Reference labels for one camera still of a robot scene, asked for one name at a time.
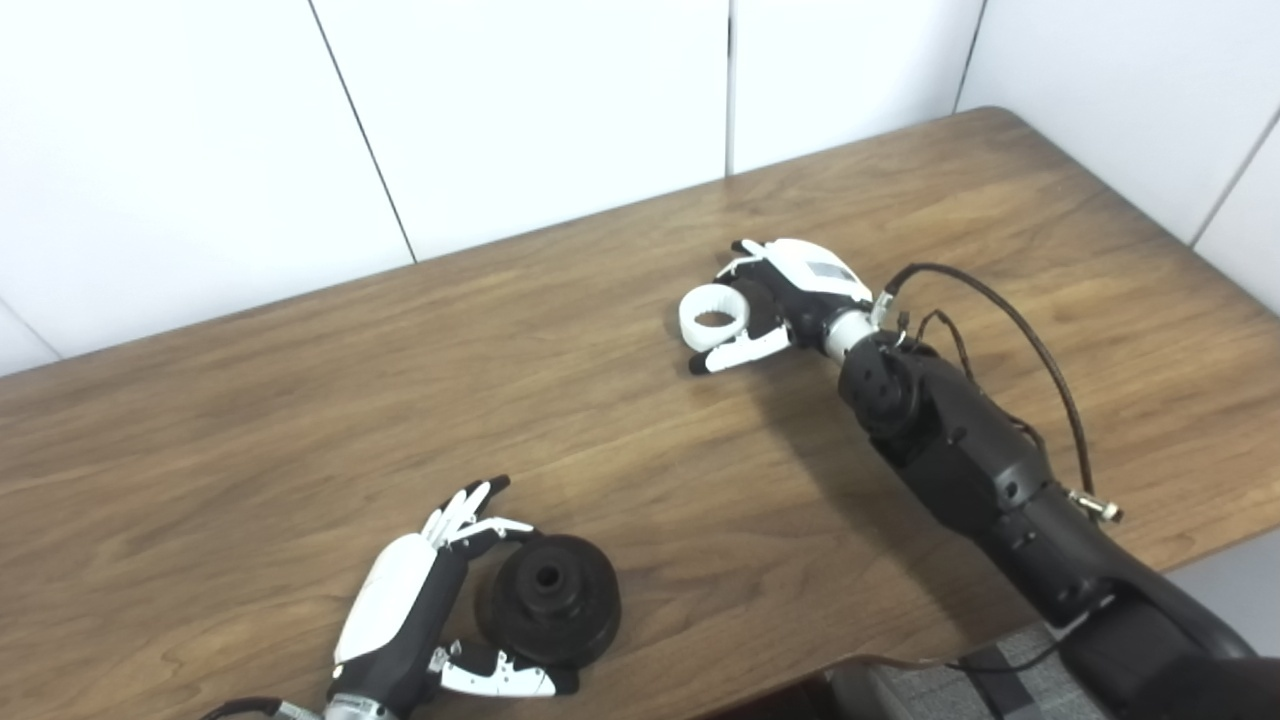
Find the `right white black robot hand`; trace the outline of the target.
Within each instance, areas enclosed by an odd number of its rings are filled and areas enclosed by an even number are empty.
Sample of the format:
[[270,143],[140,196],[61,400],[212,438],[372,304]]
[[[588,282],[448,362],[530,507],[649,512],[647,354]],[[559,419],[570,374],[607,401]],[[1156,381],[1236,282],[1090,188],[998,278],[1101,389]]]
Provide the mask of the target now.
[[876,332],[872,291],[829,250],[795,238],[740,240],[731,249],[736,259],[678,304],[692,375],[788,348],[814,348],[842,365]]

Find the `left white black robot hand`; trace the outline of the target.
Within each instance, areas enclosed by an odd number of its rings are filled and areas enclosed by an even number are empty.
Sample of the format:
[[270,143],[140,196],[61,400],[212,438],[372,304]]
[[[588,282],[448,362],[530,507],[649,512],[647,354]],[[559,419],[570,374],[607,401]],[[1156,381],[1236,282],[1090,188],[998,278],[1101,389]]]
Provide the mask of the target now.
[[494,647],[442,642],[468,565],[500,542],[540,537],[527,523],[485,518],[507,475],[475,480],[436,507],[420,530],[378,555],[334,652],[325,719],[408,719],[440,691],[497,698],[575,694],[579,673]]

